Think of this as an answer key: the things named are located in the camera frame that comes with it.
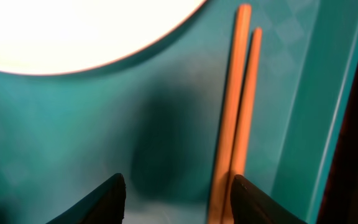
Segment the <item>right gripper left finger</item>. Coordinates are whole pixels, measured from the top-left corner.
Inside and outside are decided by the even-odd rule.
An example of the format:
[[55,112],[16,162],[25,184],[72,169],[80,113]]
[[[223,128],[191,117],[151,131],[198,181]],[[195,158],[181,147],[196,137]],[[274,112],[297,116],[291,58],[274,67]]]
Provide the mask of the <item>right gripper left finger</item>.
[[48,224],[122,224],[126,183],[116,173]]

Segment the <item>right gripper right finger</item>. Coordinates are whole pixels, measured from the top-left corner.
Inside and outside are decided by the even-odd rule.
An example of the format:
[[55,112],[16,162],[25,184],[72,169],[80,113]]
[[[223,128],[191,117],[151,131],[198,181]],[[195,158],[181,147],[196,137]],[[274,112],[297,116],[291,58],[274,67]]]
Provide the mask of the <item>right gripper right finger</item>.
[[230,203],[234,224],[306,224],[240,174],[233,178]]

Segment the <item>wooden chopstick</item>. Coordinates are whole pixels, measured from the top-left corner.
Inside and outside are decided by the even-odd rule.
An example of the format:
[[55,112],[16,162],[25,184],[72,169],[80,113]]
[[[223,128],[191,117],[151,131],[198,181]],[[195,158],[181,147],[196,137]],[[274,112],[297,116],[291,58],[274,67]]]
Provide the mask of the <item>wooden chopstick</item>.
[[252,6],[250,4],[241,4],[236,11],[221,124],[211,182],[207,224],[220,224],[224,211],[244,77],[251,14]]
[[241,105],[239,108],[239,116],[237,119],[236,135],[234,138],[231,166],[229,169],[229,182],[226,192],[226,201],[223,217],[221,220],[222,224],[234,223],[230,204],[231,185],[234,181],[234,176],[237,174],[242,175],[245,171],[250,129],[252,124],[255,91],[257,86],[259,58],[262,45],[262,34],[262,28],[255,28],[250,44],[249,58],[246,67],[246,76],[242,89]]

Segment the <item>pink plate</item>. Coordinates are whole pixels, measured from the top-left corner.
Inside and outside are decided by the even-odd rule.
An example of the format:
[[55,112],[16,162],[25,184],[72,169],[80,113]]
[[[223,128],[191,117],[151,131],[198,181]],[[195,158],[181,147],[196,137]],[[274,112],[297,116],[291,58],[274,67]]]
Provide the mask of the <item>pink plate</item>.
[[130,57],[187,21],[203,0],[0,1],[0,72],[59,75]]

